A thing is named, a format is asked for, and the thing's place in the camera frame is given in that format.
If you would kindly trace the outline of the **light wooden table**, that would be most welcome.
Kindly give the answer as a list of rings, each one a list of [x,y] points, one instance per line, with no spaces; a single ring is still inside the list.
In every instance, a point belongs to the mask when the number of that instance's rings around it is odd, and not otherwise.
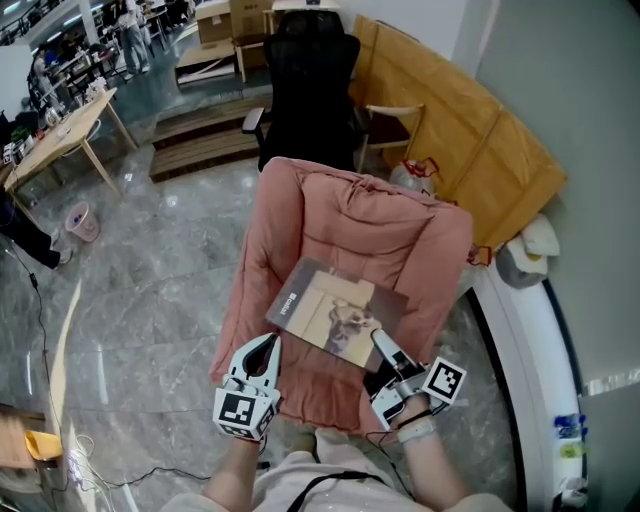
[[[19,210],[35,225],[38,225],[37,221],[31,215],[28,207],[18,198],[17,191],[49,164],[72,149],[82,149],[111,190],[118,198],[122,197],[119,187],[100,162],[89,143],[91,128],[99,120],[101,114],[106,111],[129,146],[133,150],[138,149],[136,142],[112,105],[117,91],[118,88],[114,87],[99,93],[90,103],[81,106],[64,122],[54,128],[50,128],[44,138],[35,144],[34,148],[7,178],[4,183],[7,195],[14,200]]]

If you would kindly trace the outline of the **flat cardboard package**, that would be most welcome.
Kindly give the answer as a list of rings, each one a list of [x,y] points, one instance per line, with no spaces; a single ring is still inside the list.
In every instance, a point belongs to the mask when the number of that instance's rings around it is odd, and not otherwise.
[[[174,68],[178,86],[233,75],[235,72],[236,53],[231,40],[187,48]]]

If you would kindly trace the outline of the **person's left forearm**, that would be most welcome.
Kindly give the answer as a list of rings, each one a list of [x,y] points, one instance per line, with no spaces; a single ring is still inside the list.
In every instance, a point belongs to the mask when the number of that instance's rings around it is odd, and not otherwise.
[[[249,512],[259,454],[259,442],[233,438],[203,496],[228,512]]]

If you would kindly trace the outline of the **small white container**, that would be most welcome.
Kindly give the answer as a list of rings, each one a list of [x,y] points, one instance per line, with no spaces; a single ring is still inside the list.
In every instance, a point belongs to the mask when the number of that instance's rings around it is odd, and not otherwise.
[[[552,512],[576,512],[583,509],[587,501],[588,480],[567,477],[561,481],[559,492],[553,499]]]

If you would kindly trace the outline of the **brown picture-cover book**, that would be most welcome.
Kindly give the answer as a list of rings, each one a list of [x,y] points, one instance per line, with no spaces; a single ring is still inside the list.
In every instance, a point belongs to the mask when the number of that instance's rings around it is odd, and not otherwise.
[[[309,257],[301,258],[269,308],[267,321],[372,373],[382,362],[372,333],[395,333],[408,298]]]

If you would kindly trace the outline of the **pink padded armchair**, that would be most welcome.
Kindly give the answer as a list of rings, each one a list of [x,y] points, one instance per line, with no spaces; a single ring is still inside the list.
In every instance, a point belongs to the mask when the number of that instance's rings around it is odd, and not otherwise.
[[[370,175],[276,157],[259,178],[210,369],[271,329],[266,315],[298,260],[309,257],[404,295],[394,341],[431,357],[456,300],[472,242],[466,211]]]

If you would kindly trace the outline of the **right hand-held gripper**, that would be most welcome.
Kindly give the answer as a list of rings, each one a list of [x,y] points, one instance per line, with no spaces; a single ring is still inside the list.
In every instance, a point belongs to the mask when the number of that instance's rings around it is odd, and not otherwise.
[[[375,374],[366,374],[366,391],[387,431],[414,395],[427,395],[437,410],[455,402],[467,375],[464,369],[441,357],[428,365],[415,362],[382,329],[374,330],[371,339],[384,361]]]

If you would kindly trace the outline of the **white wrist band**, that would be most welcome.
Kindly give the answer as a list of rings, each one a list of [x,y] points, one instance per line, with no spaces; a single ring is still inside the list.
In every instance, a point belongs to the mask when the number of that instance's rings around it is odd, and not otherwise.
[[[401,444],[406,444],[409,441],[430,436],[435,431],[435,422],[429,417],[422,417],[402,426],[397,432],[397,440]]]

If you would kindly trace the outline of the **person's right forearm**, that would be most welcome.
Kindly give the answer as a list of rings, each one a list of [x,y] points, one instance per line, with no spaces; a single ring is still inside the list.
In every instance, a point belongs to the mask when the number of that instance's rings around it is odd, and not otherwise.
[[[404,410],[394,419],[394,428],[397,430],[397,425],[400,422],[426,409],[430,409],[426,395],[420,394],[410,397],[405,403]],[[437,428],[430,436],[401,445],[415,500],[418,503],[433,511],[443,512],[454,507],[469,495],[445,451]]]

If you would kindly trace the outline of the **brown cardboard box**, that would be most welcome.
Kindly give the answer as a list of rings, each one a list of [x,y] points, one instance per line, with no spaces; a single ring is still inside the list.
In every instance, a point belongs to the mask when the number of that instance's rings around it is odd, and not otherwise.
[[[232,37],[229,0],[203,0],[195,8],[201,44],[224,41]]]
[[[273,0],[229,0],[233,38],[267,33],[265,12]]]

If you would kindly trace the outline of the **dark wooden steps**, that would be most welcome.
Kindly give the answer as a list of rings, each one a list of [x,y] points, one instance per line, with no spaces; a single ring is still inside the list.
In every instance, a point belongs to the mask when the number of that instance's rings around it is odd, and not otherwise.
[[[260,154],[254,135],[242,132],[247,114],[264,110],[262,127],[270,125],[272,96],[259,95],[206,106],[159,121],[152,138],[154,156],[149,178],[155,184]]]

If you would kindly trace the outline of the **white grey plush toy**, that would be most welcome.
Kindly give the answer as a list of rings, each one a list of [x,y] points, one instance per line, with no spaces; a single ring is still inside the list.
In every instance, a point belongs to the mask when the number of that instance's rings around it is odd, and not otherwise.
[[[548,274],[548,260],[560,255],[560,244],[546,216],[534,219],[509,240],[496,254],[501,279],[515,289],[532,287]]]

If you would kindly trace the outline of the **yellow flat packet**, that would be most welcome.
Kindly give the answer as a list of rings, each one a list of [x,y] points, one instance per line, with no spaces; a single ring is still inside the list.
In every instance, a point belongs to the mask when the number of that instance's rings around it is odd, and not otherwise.
[[[24,438],[27,451],[34,460],[48,461],[64,454],[61,438],[55,434],[26,430]]]

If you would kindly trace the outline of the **wooden board panels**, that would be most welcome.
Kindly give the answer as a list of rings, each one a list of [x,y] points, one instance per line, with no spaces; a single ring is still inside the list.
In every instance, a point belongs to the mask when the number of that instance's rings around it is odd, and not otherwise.
[[[407,155],[436,166],[438,195],[473,217],[473,240],[497,249],[558,193],[567,176],[532,132],[483,86],[414,38],[355,18],[361,43],[350,93],[360,105],[422,105]]]

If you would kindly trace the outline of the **grey roller blind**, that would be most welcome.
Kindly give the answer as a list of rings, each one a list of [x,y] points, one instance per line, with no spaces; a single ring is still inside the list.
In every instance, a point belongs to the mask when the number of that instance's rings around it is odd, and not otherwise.
[[[545,207],[549,280],[583,392],[640,401],[640,13],[630,0],[502,0],[480,80],[567,183]]]

